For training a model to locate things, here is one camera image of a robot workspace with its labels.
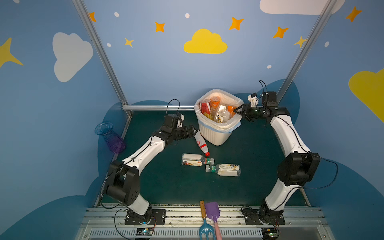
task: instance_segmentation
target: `black mounting plate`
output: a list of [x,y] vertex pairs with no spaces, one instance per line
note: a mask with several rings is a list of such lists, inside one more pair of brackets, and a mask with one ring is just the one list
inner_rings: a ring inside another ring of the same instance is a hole
[[[165,209],[152,209],[152,216],[154,216],[157,221],[156,225],[164,225],[166,212],[167,211]],[[124,224],[125,225],[141,225],[138,221],[135,221],[132,217],[129,217],[128,215],[125,217]],[[155,221],[152,218],[147,225],[142,225],[142,226],[153,226],[154,224],[155,224]]]
[[[245,215],[245,224],[246,225],[263,225],[261,223],[261,220],[258,215]],[[263,222],[264,223],[271,223],[273,225],[276,225],[276,221],[279,223],[279,225],[285,225],[284,217],[273,217],[273,216],[263,216]]]

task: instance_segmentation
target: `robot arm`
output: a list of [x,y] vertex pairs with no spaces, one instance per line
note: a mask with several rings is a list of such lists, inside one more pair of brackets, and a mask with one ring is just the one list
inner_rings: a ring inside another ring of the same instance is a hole
[[278,179],[271,193],[263,200],[258,211],[258,219],[262,224],[269,224],[277,220],[280,225],[285,224],[283,209],[292,194],[312,180],[320,162],[316,153],[311,153],[305,146],[293,126],[290,114],[285,107],[278,107],[276,92],[263,93],[263,105],[254,106],[243,104],[234,111],[248,121],[265,118],[276,134],[285,159],[279,164]]
[[122,162],[113,161],[103,190],[104,194],[124,203],[130,209],[127,213],[140,224],[149,222],[152,206],[140,195],[140,174],[147,164],[173,140],[193,137],[197,129],[183,126],[184,116],[180,113],[168,114],[164,124],[148,141]]

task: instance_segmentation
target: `purple shovel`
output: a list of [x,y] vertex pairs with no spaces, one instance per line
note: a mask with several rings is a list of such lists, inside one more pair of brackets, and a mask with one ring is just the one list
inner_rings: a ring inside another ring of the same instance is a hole
[[217,219],[220,217],[220,210],[218,209],[217,202],[209,202],[205,204],[205,211],[207,217],[212,219],[215,223],[215,232],[217,240],[222,240],[220,229],[218,228]]

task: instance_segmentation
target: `white cloud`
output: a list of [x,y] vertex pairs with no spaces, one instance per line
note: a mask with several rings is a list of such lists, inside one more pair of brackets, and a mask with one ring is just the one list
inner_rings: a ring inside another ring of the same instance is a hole
[[[261,0],[260,9],[270,14],[320,15],[328,0]],[[345,0],[338,0],[332,10],[337,12]]]
[[93,56],[92,45],[75,33],[56,33],[52,45],[57,58],[55,75],[63,83],[69,81]]

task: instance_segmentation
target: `trash can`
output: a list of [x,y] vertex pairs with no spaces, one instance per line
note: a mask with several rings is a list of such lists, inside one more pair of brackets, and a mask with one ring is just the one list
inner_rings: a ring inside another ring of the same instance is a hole
[[197,116],[197,120],[199,122],[201,136],[203,136],[207,141],[209,141],[213,145],[219,146],[229,138],[233,130],[235,130],[241,125],[240,120],[242,117],[239,114],[235,114],[227,122],[217,123],[204,116],[200,111],[199,103],[202,100],[210,99],[213,96],[220,97],[220,104],[230,105],[234,107],[238,107],[244,102],[240,98],[230,93],[227,93],[226,91],[220,89],[213,89],[207,92],[201,98],[199,98],[195,103],[194,109]]

